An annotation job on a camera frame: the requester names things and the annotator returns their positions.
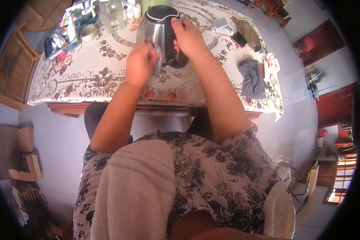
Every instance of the hand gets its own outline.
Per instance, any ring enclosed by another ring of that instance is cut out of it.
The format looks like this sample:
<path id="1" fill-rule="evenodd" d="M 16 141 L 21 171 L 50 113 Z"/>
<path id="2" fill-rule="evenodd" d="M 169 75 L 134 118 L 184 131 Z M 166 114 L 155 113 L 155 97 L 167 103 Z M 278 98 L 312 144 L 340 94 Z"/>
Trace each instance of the hand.
<path id="1" fill-rule="evenodd" d="M 143 88 L 152 75 L 161 54 L 155 52 L 151 43 L 139 43 L 127 58 L 125 82 Z"/>
<path id="2" fill-rule="evenodd" d="M 171 25 L 177 40 L 173 40 L 175 49 L 181 51 L 192 60 L 195 57 L 202 57 L 210 54 L 200 30 L 189 20 L 180 22 L 177 18 L 171 19 Z"/>

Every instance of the tablecloth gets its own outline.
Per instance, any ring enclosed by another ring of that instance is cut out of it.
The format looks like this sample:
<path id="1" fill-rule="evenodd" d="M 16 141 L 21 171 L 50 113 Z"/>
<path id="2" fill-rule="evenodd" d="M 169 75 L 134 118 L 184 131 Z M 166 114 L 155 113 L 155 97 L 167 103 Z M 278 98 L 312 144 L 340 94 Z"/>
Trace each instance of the tablecloth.
<path id="1" fill-rule="evenodd" d="M 283 114 L 277 74 L 270 75 L 264 99 L 243 96 L 243 77 L 237 66 L 241 61 L 252 59 L 263 63 L 263 55 L 255 53 L 249 44 L 238 48 L 230 37 L 214 33 L 209 27 L 209 23 L 224 17 L 233 31 L 237 32 L 238 22 L 246 20 L 258 34 L 265 52 L 268 52 L 253 21 L 239 12 L 207 0 L 172 0 L 171 4 L 182 18 L 192 21 L 202 32 L 207 46 L 223 66 L 245 109 L 276 113 L 277 121 Z M 140 19 L 127 23 L 125 29 L 117 34 L 108 34 L 99 20 L 96 23 L 99 33 L 94 40 L 81 43 L 54 63 L 46 61 L 42 55 L 31 82 L 27 103 L 109 102 L 124 81 L 126 60 L 135 46 Z M 147 82 L 139 104 L 205 106 L 192 62 L 182 69 L 162 67 L 160 74 L 152 76 Z"/>

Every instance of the button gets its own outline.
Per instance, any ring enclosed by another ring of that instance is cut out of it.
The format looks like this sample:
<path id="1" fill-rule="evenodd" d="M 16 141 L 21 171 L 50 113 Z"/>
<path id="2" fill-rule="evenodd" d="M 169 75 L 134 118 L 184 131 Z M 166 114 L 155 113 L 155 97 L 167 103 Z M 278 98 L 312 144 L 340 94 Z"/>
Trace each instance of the button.
<path id="1" fill-rule="evenodd" d="M 189 188 L 191 186 L 191 183 L 188 181 L 183 182 L 183 187 Z"/>
<path id="2" fill-rule="evenodd" d="M 176 161 L 176 165 L 177 165 L 178 167 L 181 167 L 181 166 L 184 165 L 184 161 L 181 160 L 181 159 L 179 159 L 179 160 Z"/>
<path id="3" fill-rule="evenodd" d="M 192 196 L 193 196 L 193 192 L 192 192 L 192 191 L 186 191 L 186 192 L 184 193 L 184 195 L 185 195 L 186 197 L 192 197 Z"/>
<path id="4" fill-rule="evenodd" d="M 187 175 L 186 171 L 179 171 L 179 177 L 185 177 Z"/>

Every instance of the woman's left hand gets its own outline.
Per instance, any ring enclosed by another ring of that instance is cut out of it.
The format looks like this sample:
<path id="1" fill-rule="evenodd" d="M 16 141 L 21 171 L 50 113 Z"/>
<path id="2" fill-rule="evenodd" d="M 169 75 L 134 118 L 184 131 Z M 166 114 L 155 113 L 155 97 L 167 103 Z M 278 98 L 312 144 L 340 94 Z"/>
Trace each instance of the woman's left hand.
<path id="1" fill-rule="evenodd" d="M 127 58 L 125 82 L 144 88 L 160 57 L 161 54 L 155 52 L 151 43 L 136 45 Z"/>

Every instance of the kettle handle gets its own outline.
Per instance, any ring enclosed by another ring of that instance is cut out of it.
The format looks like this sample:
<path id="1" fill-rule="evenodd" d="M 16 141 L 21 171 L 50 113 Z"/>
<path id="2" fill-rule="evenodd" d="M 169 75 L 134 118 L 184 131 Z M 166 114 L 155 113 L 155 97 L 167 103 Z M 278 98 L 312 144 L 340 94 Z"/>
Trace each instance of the kettle handle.
<path id="1" fill-rule="evenodd" d="M 171 17 L 167 18 L 164 23 L 165 59 L 169 66 L 178 69 L 185 67 L 189 62 L 189 58 L 180 50 L 178 60 L 175 60 L 177 51 L 174 48 L 173 40 L 176 39 L 176 35 L 171 25 L 171 19 Z"/>

